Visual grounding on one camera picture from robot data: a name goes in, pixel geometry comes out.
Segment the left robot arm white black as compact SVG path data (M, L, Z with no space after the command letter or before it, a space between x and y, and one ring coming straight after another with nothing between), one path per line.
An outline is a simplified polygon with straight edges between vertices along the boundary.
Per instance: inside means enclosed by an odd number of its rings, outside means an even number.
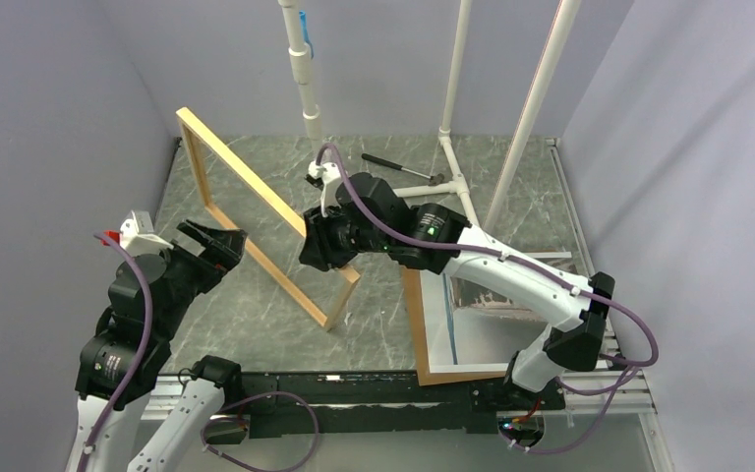
M80 354L69 471L172 471L213 414L231 412L242 402L240 365L207 355L190 369L180 399L157 431L133 451L181 321L198 296L239 264L248 238L241 229L191 220L178 228L201 246L199 253L156 235L145 212L133 211L119 230L96 236L124 261L109 285L109 305Z

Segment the glossy landscape photo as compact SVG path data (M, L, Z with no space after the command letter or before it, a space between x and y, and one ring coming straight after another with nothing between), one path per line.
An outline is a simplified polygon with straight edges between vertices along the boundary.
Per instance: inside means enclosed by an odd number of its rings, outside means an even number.
M543 317L490 288L458 277L419 273L433 373L505 369L516 351L546 329Z

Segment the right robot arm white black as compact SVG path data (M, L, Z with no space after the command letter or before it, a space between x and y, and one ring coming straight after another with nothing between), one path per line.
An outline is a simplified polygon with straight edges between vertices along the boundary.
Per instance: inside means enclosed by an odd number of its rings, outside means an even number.
M543 264L445 206L408 206L387 182L367 172L344 182L333 167L322 166L306 179L321 197L303 213L302 265L329 271L360 254L380 253L408 269L487 287L545 320L545 330L506 368L502 394L511 406L529 406L565 371L597 367L615 287L610 275L587 277Z

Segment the wooden picture frame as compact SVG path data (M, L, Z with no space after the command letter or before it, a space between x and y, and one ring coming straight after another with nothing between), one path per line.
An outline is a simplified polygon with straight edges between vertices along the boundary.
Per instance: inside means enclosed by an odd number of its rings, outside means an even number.
M207 180L201 148L207 148L222 161L244 184L271 207L300 236L307 235L305 224L297 212L279 197L226 143L188 107L175 112L185 151L188 154L203 206L224 229L237 230L239 227L216 204ZM325 312L291 280L252 240L245 245L246 253L308 314L319 326L330 331L345 316L347 303L358 285L361 274L352 266L346 265L335 271L342 278L342 286L336 295L331 310Z

